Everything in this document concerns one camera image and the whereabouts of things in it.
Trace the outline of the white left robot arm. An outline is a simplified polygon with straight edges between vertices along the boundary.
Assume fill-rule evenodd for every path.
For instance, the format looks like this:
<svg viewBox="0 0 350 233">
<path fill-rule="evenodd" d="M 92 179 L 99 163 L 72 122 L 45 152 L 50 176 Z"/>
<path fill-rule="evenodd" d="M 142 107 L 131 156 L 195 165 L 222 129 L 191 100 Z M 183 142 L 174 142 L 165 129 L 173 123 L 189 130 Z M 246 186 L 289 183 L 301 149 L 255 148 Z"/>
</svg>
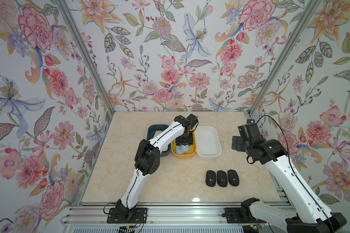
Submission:
<svg viewBox="0 0 350 233">
<path fill-rule="evenodd" d="M 172 124 L 157 137 L 143 139 L 135 156 L 135 170 L 125 194 L 116 202 L 115 210 L 124 220 L 130 220 L 138 203 L 138 198 L 146 180 L 156 172 L 160 165 L 160 155 L 168 149 L 172 142 L 180 152 L 187 153 L 195 145 L 194 131 L 198 125 L 198 117 L 176 116 Z"/>
</svg>

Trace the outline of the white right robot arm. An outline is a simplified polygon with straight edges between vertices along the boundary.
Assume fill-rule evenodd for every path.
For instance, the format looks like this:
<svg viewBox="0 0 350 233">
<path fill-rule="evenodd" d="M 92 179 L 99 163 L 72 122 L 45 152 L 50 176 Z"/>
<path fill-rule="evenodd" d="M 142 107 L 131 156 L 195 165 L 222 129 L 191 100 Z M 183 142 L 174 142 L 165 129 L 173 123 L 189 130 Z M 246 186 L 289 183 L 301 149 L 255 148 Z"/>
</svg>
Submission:
<svg viewBox="0 0 350 233">
<path fill-rule="evenodd" d="M 305 182 L 279 141 L 233 136 L 231 148 L 261 162 L 295 208 L 293 212 L 284 211 L 258 198 L 250 198 L 241 203 L 244 221 L 261 220 L 287 233 L 335 233 L 347 224 L 346 218 L 333 212 Z"/>
</svg>

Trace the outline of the light blue mouse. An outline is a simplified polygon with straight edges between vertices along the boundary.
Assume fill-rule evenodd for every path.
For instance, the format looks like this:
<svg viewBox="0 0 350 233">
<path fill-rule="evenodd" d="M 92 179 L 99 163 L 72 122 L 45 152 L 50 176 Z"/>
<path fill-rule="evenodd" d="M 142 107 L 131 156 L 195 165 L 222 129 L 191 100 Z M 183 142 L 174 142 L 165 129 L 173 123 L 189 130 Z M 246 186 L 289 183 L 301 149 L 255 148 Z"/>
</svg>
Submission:
<svg viewBox="0 0 350 233">
<path fill-rule="evenodd" d="M 176 154 L 184 154 L 184 151 L 181 149 L 181 146 L 176 146 Z"/>
<path fill-rule="evenodd" d="M 190 149 L 190 146 L 189 145 L 181 145 L 180 148 L 184 153 L 186 153 Z"/>
</svg>

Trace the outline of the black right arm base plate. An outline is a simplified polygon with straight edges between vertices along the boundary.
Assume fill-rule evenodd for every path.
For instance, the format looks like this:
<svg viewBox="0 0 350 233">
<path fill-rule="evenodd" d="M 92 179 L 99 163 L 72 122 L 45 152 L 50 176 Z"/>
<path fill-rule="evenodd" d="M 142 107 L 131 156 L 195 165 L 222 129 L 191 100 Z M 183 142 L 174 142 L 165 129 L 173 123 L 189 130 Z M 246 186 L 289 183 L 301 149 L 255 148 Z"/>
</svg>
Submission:
<svg viewBox="0 0 350 233">
<path fill-rule="evenodd" d="M 221 216 L 227 219 L 227 223 L 247 223 L 256 225 L 265 223 L 265 221 L 254 218 L 246 207 L 225 208 Z"/>
</svg>

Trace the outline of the black mouse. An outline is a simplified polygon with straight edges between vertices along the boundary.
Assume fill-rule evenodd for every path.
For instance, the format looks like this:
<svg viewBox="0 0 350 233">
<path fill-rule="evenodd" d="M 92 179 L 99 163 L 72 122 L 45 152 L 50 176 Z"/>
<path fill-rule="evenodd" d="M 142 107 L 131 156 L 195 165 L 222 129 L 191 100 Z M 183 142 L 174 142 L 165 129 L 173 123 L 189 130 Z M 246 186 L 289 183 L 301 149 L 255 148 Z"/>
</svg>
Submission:
<svg viewBox="0 0 350 233">
<path fill-rule="evenodd" d="M 214 172 L 212 170 L 208 170 L 206 172 L 206 179 L 205 179 L 206 185 L 209 187 L 215 187 L 216 180 L 217 180 L 216 172 Z"/>
<path fill-rule="evenodd" d="M 228 178 L 227 173 L 225 171 L 219 170 L 217 172 L 217 183 L 220 187 L 227 187 Z"/>
<path fill-rule="evenodd" d="M 240 179 L 238 176 L 238 173 L 235 170 L 228 170 L 227 171 L 227 177 L 228 177 L 228 182 L 232 186 L 239 186 L 240 184 Z"/>
</svg>

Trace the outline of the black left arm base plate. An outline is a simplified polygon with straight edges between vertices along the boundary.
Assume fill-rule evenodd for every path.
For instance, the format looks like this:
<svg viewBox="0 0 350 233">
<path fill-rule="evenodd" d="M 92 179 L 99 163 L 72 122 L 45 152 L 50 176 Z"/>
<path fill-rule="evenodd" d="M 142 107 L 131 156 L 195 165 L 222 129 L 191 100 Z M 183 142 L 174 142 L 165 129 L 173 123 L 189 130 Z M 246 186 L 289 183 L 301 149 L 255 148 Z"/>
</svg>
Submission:
<svg viewBox="0 0 350 233">
<path fill-rule="evenodd" d="M 107 223 L 108 224 L 135 224 L 146 223 L 148 216 L 147 208 L 135 208 L 129 211 L 126 218 L 122 217 L 116 208 L 109 210 Z"/>
</svg>

